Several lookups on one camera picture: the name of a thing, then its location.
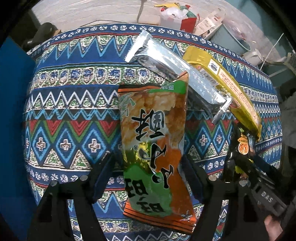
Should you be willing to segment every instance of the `silver foil package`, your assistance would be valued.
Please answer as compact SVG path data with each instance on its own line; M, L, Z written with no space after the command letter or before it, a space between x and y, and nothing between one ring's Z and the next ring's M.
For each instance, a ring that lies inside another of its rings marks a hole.
M176 80L183 71L187 71L189 74L188 98L198 104L214 124L231 103L231 97L222 96L198 70L161 45L145 30L137 37L125 61L138 61L169 81Z

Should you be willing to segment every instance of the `silver bolt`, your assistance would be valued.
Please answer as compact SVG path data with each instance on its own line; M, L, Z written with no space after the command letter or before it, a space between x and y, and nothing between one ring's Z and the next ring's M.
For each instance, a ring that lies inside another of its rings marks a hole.
M244 187L244 186L246 186L247 182L246 182L245 180L240 180L240 181L239 181L239 184L240 184L242 187Z
M54 187L56 184L57 184L57 180L53 180L53 181L50 182L50 185L51 185L52 187Z
M214 182L217 180L217 178L216 176L212 175L212 176L209 176L209 180Z
M88 179L88 176L87 175L82 175L81 177L80 177L80 180L81 181L86 181Z

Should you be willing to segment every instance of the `tablecloth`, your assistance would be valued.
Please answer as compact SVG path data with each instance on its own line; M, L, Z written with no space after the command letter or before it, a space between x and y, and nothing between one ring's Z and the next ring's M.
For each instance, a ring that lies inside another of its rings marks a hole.
M107 152L120 156L117 89L120 83L166 80L124 57L137 35L147 30L182 56L190 45L206 50L238 81L262 118L256 152L279 166L282 128L276 92L268 76L228 49L190 33L141 24L109 24L61 33L28 54L36 69L24 109L24 156L29 182L38 203L52 180L71 182L87 175ZM220 176L228 150L231 112L213 125L203 110L188 105L184 152L209 175ZM123 215L127 200L123 172L117 164L104 195L93 205L108 240L188 240L189 236L152 227ZM202 205L192 197L196 216ZM82 240L73 201L68 200L76 240ZM219 239L227 213L223 202L213 240Z

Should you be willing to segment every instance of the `barcode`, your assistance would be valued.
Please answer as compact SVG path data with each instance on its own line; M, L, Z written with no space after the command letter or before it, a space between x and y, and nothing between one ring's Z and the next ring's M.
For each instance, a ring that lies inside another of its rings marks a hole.
M210 81L212 86L217 86L219 83L204 69L201 69L200 72L203 74L204 77L206 77L206 79L208 81Z

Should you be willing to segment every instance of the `yellow package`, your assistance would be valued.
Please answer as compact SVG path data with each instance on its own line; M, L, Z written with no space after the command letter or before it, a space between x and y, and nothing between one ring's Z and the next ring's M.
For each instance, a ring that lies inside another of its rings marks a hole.
M199 70L217 90L230 94L233 102L230 111L257 138L261 134L261 118L249 97L233 76L206 51L189 46L183 59Z

